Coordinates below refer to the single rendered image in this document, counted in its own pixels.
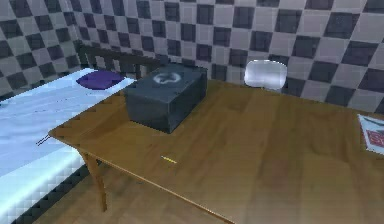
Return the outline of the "white bed dark headboard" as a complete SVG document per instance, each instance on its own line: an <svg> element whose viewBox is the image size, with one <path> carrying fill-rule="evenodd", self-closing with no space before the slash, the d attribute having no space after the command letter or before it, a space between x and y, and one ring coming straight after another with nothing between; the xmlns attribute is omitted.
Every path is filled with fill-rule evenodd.
<svg viewBox="0 0 384 224"><path fill-rule="evenodd" d="M88 175L76 149L48 132L117 93L158 59L80 44L81 69L0 101L0 224L32 224ZM122 81L90 90L77 79L99 69L115 70Z"/></svg>

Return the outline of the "white and red book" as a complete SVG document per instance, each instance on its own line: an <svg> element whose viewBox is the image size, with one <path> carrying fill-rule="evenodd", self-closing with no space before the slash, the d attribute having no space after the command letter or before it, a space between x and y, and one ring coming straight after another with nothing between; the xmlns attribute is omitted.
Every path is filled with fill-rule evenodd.
<svg viewBox="0 0 384 224"><path fill-rule="evenodd" d="M384 156L384 120L358 115L368 151Z"/></svg>

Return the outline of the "dark grey box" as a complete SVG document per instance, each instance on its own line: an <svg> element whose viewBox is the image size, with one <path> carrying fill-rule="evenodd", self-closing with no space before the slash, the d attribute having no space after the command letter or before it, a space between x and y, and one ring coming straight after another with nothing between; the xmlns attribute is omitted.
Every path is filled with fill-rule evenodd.
<svg viewBox="0 0 384 224"><path fill-rule="evenodd" d="M172 133L204 99L207 70L169 63L123 89L130 119Z"/></svg>

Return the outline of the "purple pillow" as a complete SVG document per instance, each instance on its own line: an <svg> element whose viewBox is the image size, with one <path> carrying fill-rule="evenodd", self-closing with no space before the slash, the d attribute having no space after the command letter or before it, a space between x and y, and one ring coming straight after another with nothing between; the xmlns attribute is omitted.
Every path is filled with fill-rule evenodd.
<svg viewBox="0 0 384 224"><path fill-rule="evenodd" d="M98 70L78 78L76 82L87 89L105 90L120 83L123 79L124 77L118 73Z"/></svg>

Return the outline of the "brown wooden table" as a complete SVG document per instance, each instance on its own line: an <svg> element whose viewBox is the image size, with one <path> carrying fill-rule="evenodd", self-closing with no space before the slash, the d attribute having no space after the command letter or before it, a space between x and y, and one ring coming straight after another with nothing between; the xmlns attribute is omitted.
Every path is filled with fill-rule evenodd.
<svg viewBox="0 0 384 224"><path fill-rule="evenodd" d="M122 94L51 134L90 170L108 164L229 224L384 224L384 156L359 114L213 80L170 134L131 121Z"/></svg>

